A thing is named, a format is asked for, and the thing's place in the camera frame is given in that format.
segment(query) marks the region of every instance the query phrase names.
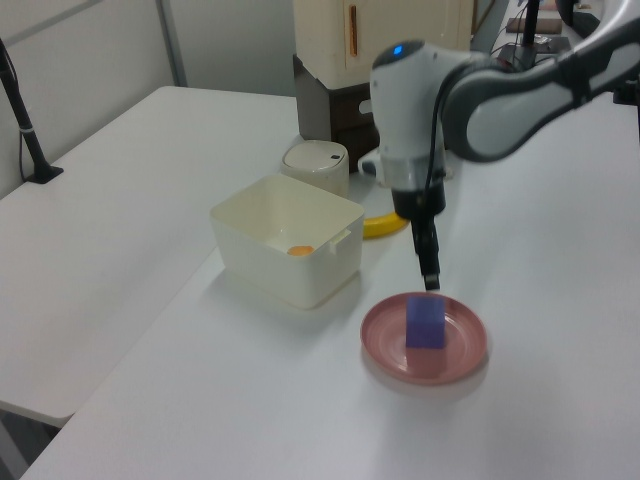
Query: white plastic box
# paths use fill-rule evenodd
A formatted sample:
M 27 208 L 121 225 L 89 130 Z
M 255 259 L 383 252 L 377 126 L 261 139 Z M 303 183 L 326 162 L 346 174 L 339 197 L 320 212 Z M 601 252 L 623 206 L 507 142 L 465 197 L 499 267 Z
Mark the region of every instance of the white plastic box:
M 473 0 L 293 0 L 296 54 L 329 90 L 369 82 L 385 48 L 422 39 L 469 50 Z
M 227 269 L 296 307 L 317 306 L 360 268 L 364 208 L 284 176 L 265 177 L 211 210 Z M 309 255 L 292 256 L 309 245 Z

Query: blue cube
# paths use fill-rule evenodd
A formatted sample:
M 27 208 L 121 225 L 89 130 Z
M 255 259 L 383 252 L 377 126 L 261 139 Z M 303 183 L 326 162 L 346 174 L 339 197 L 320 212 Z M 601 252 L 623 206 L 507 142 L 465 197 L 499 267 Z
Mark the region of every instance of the blue cube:
M 444 348 L 444 299 L 407 299 L 407 348 Z

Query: plate rim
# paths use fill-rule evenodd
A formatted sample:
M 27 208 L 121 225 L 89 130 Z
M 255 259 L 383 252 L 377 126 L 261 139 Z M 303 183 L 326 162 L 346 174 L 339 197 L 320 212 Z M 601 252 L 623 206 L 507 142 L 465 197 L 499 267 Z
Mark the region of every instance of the plate rim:
M 408 296 L 413 296 L 413 295 L 417 295 L 417 296 L 423 296 L 423 297 L 436 297 L 436 298 L 442 298 L 445 301 L 445 315 L 447 315 L 447 310 L 446 310 L 446 304 L 447 302 L 452 302 L 454 304 L 457 304 L 459 306 L 462 306 L 465 310 L 467 310 L 472 318 L 473 321 L 477 323 L 477 325 L 480 327 L 480 332 L 481 332 L 481 338 L 482 338 L 482 348 L 480 350 L 480 353 L 477 356 L 477 359 L 474 358 L 473 362 L 470 364 L 469 367 L 463 369 L 461 371 L 460 374 L 455 375 L 453 378 L 447 379 L 447 380 L 438 380 L 438 379 L 433 379 L 433 378 L 416 378 L 416 377 L 411 377 L 408 375 L 403 374 L 401 371 L 394 369 L 394 368 L 390 368 L 386 365 L 384 365 L 383 363 L 379 362 L 372 354 L 371 352 L 369 352 L 368 348 L 367 348 L 367 344 L 365 342 L 365 324 L 370 323 L 368 322 L 368 319 L 371 315 L 371 312 L 373 312 L 373 310 L 375 310 L 380 304 L 382 304 L 383 302 L 388 302 L 390 300 L 394 300 L 397 299 L 398 297 L 408 297 Z M 435 293 L 435 292 L 404 292 L 404 293 L 398 293 L 395 295 L 391 295 L 389 297 L 386 297 L 382 300 L 380 300 L 379 302 L 377 302 L 375 305 L 373 305 L 365 314 L 365 316 L 362 319 L 362 323 L 360 325 L 360 342 L 362 345 L 362 349 L 367 353 L 367 356 L 380 368 L 382 369 L 385 373 L 391 375 L 394 378 L 397 378 L 398 380 L 401 380 L 403 382 L 407 382 L 407 383 L 413 383 L 413 384 L 417 384 L 417 385 L 445 385 L 448 383 L 454 383 L 457 382 L 459 380 L 462 380 L 464 378 L 466 378 L 467 376 L 469 376 L 472 372 L 474 372 L 478 366 L 482 363 L 483 359 L 486 358 L 487 356 L 487 347 L 488 347 L 488 339 L 487 339 L 487 329 L 484 325 L 484 322 L 480 319 L 480 317 L 472 310 L 470 309 L 467 305 L 465 305 L 464 303 L 462 303 L 459 300 L 456 300 L 455 298 L 449 297 L 447 295 L 441 294 L 441 293 Z

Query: white lid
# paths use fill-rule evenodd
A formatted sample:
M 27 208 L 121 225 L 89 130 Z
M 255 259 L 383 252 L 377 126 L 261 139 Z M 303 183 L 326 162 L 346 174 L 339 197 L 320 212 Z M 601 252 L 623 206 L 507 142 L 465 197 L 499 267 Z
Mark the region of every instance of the white lid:
M 347 155 L 347 149 L 339 143 L 307 140 L 292 147 L 282 161 L 300 170 L 318 171 L 333 168 Z

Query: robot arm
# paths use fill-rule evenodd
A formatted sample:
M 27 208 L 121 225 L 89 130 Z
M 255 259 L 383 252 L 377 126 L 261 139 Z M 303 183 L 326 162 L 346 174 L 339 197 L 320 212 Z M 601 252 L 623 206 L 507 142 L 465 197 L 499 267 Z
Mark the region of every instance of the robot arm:
M 371 101 L 383 176 L 396 212 L 411 221 L 428 290 L 439 288 L 433 219 L 445 207 L 445 140 L 468 160 L 504 158 L 554 118 L 640 73 L 640 2 L 608 0 L 605 7 L 589 39 L 522 73 L 421 41 L 391 47 L 375 61 Z

